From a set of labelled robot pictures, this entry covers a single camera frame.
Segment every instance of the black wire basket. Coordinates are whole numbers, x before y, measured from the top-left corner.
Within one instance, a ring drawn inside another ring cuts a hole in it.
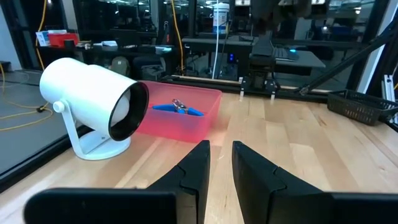
[[[374,126],[377,121],[389,121],[398,113],[398,103],[368,96],[351,90],[332,92],[328,95],[328,109]]]

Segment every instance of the pink plastic bin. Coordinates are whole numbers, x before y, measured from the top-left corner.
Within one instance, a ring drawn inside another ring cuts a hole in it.
[[[217,118],[221,91],[157,82],[144,83],[149,89],[149,105],[137,132],[186,142],[200,142],[206,137]],[[192,116],[152,109],[154,105],[172,104],[173,99],[205,115]]]

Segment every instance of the lamp knob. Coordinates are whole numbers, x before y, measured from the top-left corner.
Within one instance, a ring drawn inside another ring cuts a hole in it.
[[[54,102],[52,108],[57,113],[62,113],[63,111],[65,111],[65,105],[61,101]]]

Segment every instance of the lamp base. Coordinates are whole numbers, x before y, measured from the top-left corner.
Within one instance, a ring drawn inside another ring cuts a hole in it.
[[[117,156],[129,148],[131,138],[123,141],[112,140],[97,131],[92,131],[80,138],[80,146],[83,152],[76,155],[85,160],[97,161]]]

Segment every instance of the wooden table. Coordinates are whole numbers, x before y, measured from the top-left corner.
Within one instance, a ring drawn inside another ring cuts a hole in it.
[[[326,105],[224,94],[208,135],[211,171],[206,223],[243,223],[233,184],[231,146],[240,140],[272,162],[323,189],[398,192],[398,135],[328,111]],[[0,195],[0,222],[23,223],[25,202],[52,187],[145,188],[194,144],[134,134],[131,148],[105,161],[69,150]]]

